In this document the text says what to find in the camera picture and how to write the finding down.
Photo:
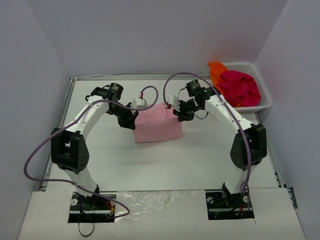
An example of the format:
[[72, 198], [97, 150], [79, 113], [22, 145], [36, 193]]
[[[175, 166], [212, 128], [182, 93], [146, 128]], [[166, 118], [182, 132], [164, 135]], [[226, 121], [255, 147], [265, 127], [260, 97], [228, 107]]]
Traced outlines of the orange t shirt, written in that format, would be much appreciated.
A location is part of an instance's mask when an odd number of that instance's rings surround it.
[[221, 62], [209, 62], [209, 75], [213, 86], [225, 97], [232, 107], [242, 107], [241, 78], [228, 70]]

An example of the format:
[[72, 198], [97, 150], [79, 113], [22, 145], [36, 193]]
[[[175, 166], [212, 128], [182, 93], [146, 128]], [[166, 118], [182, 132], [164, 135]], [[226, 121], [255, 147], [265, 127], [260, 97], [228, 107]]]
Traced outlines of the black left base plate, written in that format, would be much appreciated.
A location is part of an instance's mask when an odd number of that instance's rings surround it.
[[77, 192], [72, 193], [68, 223], [113, 223], [115, 203], [97, 197], [84, 197]]

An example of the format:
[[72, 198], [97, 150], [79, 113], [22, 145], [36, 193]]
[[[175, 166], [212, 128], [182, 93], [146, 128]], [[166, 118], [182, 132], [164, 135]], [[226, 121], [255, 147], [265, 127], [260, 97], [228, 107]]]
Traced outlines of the pink t shirt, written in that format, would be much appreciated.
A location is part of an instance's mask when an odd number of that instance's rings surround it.
[[156, 143], [183, 136], [182, 123], [173, 114], [173, 110], [165, 108], [162, 103], [140, 111], [134, 123], [133, 136], [136, 143]]

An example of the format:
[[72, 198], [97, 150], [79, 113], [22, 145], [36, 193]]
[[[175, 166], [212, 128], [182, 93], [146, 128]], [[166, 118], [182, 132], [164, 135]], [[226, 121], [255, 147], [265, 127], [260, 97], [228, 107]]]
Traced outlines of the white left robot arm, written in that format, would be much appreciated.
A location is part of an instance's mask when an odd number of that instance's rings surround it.
[[51, 139], [51, 161], [63, 170], [76, 183], [76, 192], [82, 203], [89, 209], [97, 208], [101, 203], [98, 184], [93, 180], [87, 167], [90, 153], [86, 139], [104, 114], [117, 117], [120, 127], [134, 130], [137, 111], [131, 111], [109, 102], [100, 100], [111, 100], [118, 102], [124, 88], [118, 83], [111, 83], [105, 87], [96, 87], [90, 95], [86, 96], [85, 113], [80, 112], [71, 122], [71, 127], [65, 129]]

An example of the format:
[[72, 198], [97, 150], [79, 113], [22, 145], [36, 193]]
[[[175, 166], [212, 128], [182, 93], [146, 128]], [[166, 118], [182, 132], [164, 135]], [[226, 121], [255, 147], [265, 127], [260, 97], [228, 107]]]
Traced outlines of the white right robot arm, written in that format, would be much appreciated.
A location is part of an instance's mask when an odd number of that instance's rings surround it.
[[172, 102], [173, 113], [180, 122], [191, 121], [197, 111], [204, 110], [234, 135], [229, 154], [233, 169], [221, 188], [222, 202], [232, 207], [245, 192], [252, 170], [267, 156], [266, 128], [243, 117], [214, 87], [202, 87], [195, 79], [185, 88], [190, 99], [174, 97]]

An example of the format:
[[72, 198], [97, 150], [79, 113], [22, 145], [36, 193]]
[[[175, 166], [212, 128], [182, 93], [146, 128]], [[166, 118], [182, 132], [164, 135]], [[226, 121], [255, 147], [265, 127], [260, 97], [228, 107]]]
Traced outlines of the magenta t shirt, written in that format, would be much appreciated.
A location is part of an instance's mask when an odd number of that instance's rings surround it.
[[260, 103], [261, 94], [255, 79], [236, 70], [227, 70], [220, 74], [215, 87], [225, 100], [234, 108], [255, 107]]

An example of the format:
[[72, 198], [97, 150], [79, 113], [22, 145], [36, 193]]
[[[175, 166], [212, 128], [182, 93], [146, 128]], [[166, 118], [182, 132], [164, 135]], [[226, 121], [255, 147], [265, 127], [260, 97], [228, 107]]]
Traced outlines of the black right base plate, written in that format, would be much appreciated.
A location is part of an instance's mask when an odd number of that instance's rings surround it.
[[207, 216], [210, 221], [254, 219], [251, 199], [246, 190], [227, 202], [221, 190], [206, 191]]

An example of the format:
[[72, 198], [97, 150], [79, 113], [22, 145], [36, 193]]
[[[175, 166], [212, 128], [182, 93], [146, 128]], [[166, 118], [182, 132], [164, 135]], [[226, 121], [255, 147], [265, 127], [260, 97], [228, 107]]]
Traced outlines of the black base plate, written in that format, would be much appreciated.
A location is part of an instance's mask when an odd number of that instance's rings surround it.
[[251, 199], [246, 190], [227, 202], [221, 190], [206, 191], [207, 216], [210, 221], [254, 219]]
[[72, 193], [68, 223], [113, 223], [115, 203], [97, 197], [84, 197], [77, 192]]

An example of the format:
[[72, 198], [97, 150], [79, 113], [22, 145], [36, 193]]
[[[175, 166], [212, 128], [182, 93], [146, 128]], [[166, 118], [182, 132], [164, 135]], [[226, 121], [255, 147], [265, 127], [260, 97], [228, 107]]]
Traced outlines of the white plastic basket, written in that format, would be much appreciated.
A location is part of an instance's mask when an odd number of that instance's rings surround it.
[[246, 73], [253, 77], [260, 93], [260, 102], [256, 106], [236, 107], [235, 109], [241, 114], [257, 113], [260, 110], [271, 107], [272, 101], [268, 89], [256, 67], [249, 62], [224, 62], [228, 70]]

